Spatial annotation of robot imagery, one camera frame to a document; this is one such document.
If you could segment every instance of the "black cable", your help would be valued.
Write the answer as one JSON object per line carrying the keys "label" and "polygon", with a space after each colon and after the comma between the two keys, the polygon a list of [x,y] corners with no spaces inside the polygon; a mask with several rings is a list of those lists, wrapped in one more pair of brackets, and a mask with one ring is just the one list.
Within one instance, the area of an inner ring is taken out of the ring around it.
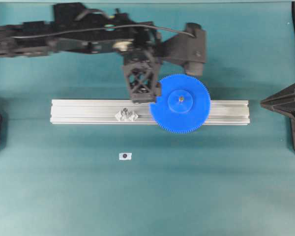
{"label": "black cable", "polygon": [[55,32],[55,33],[46,33],[46,34],[29,35],[29,36],[13,36],[12,38],[19,38],[19,39],[41,38],[41,37],[61,35],[61,34],[65,34],[65,33],[76,33],[76,32],[85,32],[85,31],[93,31],[93,30],[120,29],[120,28],[128,28],[128,27],[145,27],[145,28],[151,28],[151,29],[155,29],[155,30],[165,30],[165,31],[170,31],[170,32],[175,32],[175,33],[186,34],[186,35],[189,35],[189,36],[195,38],[195,36],[193,34],[185,32],[185,31],[179,31],[179,30],[175,30],[175,29],[170,29],[170,28],[165,28],[165,27],[158,27],[158,26],[149,26],[149,25],[144,25],[144,24],[132,24],[132,25],[89,28],[89,29],[72,29],[72,30],[64,30],[64,31]]}

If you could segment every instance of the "small label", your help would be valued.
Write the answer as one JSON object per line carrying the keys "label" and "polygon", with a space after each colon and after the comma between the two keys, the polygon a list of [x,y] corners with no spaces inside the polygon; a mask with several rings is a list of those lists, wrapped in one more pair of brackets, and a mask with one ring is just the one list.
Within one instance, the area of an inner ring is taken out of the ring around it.
{"label": "small label", "polygon": [[128,153],[128,152],[119,153],[119,160],[120,161],[131,160],[131,155],[132,153]]}

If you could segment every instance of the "blue gear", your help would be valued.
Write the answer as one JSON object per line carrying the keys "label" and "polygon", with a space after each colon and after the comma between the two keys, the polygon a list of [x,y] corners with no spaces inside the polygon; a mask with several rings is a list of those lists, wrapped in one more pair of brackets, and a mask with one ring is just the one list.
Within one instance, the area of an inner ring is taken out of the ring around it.
{"label": "blue gear", "polygon": [[163,78],[162,95],[150,104],[154,120],[167,131],[188,133],[198,129],[210,112],[210,94],[196,78],[175,74]]}

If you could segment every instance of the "green mat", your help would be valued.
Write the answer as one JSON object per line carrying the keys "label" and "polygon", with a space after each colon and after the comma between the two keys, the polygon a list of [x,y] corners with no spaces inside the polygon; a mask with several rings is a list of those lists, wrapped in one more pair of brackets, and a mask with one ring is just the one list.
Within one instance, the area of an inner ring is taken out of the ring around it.
{"label": "green mat", "polygon": [[[51,20],[50,6],[0,3],[0,25]],[[295,236],[289,120],[259,106],[295,83],[291,3],[87,6],[178,30],[201,24],[201,81],[214,100],[249,100],[251,124],[187,135],[52,125],[51,99],[128,98],[122,58],[0,59],[0,236]],[[160,78],[181,72],[165,63]]]}

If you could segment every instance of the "metal rail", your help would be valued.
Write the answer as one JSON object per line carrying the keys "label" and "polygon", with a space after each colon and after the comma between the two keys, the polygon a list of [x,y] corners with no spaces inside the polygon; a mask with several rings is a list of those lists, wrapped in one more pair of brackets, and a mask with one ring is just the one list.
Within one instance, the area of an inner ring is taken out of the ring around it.
{"label": "metal rail", "polygon": [[[116,114],[135,112],[134,121],[120,121]],[[131,100],[52,100],[53,124],[156,124],[149,104],[133,104]],[[205,125],[247,125],[250,123],[247,100],[212,100]]]}

